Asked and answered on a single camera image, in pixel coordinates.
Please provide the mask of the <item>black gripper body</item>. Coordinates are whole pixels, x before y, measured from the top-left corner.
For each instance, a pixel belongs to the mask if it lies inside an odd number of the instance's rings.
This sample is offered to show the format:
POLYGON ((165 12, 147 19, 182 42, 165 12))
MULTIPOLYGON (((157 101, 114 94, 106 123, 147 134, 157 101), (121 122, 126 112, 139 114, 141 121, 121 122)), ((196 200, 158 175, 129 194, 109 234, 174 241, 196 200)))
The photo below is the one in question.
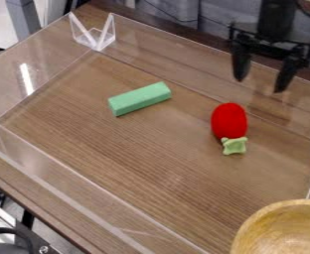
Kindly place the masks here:
POLYGON ((260 55, 275 60, 284 60, 297 55, 304 60, 304 67, 310 65, 310 36, 292 30, 279 39, 269 39, 259 33, 255 23, 233 22, 230 24, 229 42, 245 45, 251 55, 260 55))

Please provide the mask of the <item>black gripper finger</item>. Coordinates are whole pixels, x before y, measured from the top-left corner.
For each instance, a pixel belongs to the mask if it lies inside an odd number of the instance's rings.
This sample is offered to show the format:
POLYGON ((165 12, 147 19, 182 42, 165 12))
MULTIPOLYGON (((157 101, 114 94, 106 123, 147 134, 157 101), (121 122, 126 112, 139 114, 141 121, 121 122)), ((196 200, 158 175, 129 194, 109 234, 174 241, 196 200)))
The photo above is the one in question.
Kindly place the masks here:
POLYGON ((233 42, 233 76, 237 81, 244 81, 251 70, 252 55, 248 47, 233 42))
POLYGON ((304 67, 304 60, 297 55, 291 55, 283 62, 283 67, 275 83, 275 92, 284 92, 300 68, 304 67))

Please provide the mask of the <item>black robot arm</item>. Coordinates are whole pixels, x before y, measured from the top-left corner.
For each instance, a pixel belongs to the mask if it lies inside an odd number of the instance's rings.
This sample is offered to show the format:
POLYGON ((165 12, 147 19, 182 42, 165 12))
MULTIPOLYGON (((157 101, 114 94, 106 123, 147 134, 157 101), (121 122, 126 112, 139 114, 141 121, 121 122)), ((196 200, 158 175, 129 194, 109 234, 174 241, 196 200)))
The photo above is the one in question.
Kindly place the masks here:
POLYGON ((230 24, 233 77, 245 80, 253 55, 283 61, 275 93, 287 90, 297 71, 310 65, 310 37, 295 30, 297 12, 310 18, 310 0, 263 0, 257 22, 230 24))

